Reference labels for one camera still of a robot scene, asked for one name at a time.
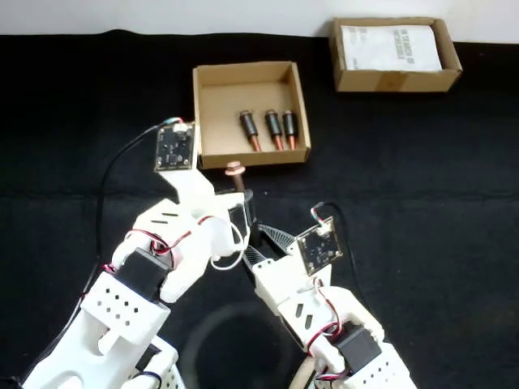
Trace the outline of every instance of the circuit board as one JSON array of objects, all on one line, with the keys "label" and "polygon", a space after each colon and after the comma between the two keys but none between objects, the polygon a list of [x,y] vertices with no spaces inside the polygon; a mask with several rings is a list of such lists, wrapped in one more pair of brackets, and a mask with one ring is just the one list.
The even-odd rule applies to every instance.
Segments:
[{"label": "circuit board", "polygon": [[324,225],[315,225],[296,238],[309,276],[342,257],[333,217],[324,220]]},{"label": "circuit board", "polygon": [[187,123],[185,130],[175,125],[162,127],[157,135],[155,171],[189,169],[193,161],[195,125]]}]

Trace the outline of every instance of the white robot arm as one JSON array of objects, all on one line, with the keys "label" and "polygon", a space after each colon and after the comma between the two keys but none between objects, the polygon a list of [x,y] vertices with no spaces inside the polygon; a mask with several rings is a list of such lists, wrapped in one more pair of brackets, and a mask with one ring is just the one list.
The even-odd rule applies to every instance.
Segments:
[{"label": "white robot arm", "polygon": [[333,217],[321,220],[314,208],[312,215],[318,224],[297,237],[259,225],[283,253],[278,260],[246,250],[256,294],[309,356],[290,389],[415,389],[380,323],[348,289],[330,285],[332,262],[351,253]]},{"label": "white robot arm", "polygon": [[[184,388],[178,353],[157,336],[170,313],[163,302],[177,301],[208,263],[227,270],[240,262],[251,211],[243,192],[215,194],[196,169],[194,124],[173,121],[158,131],[156,171],[179,203],[164,199],[136,219],[24,389]],[[234,253],[229,266],[217,264]]]}]

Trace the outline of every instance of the open cardboard box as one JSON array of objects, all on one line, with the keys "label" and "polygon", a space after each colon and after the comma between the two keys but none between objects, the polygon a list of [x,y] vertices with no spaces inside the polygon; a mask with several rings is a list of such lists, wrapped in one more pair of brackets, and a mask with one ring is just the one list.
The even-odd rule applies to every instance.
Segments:
[{"label": "open cardboard box", "polygon": [[[232,160],[239,160],[245,166],[307,160],[310,132],[294,62],[197,66],[193,70],[193,88],[203,169],[224,168]],[[276,150],[264,120],[269,109],[277,112],[280,122],[287,109],[296,114],[299,137],[295,150],[289,150],[285,137],[282,137],[285,150]],[[239,121],[243,110],[252,112],[262,152],[254,152],[243,133]]]},{"label": "open cardboard box", "polygon": [[[341,26],[427,25],[435,33],[441,71],[354,71],[346,69]],[[462,68],[442,19],[334,19],[330,34],[333,77],[339,92],[446,92],[460,77]]]}]

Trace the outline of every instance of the black cloth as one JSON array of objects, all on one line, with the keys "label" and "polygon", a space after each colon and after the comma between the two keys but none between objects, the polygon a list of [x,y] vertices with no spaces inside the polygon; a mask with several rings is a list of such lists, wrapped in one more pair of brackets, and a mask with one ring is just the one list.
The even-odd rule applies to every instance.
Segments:
[{"label": "black cloth", "polygon": [[[22,374],[70,314],[113,153],[153,123],[193,118],[194,66],[292,60],[312,152],[304,165],[247,170],[260,219],[296,234],[311,205],[339,203],[364,291],[417,385],[517,387],[516,46],[458,44],[459,83],[419,96],[334,92],[324,38],[109,32],[4,36],[0,48],[1,375]],[[106,258],[138,214],[173,195],[152,172],[153,142],[111,177]],[[231,187],[221,170],[206,175]],[[333,281],[354,287],[348,263]],[[240,268],[209,268],[161,334],[191,389],[288,387],[303,358]]]}]

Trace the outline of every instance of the white background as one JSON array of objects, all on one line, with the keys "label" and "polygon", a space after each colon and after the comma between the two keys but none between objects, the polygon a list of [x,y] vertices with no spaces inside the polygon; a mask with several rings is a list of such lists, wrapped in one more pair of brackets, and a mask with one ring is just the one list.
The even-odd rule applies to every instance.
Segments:
[{"label": "white background", "polygon": [[435,16],[455,41],[519,43],[519,0],[0,0],[0,34],[327,35],[334,16]]}]

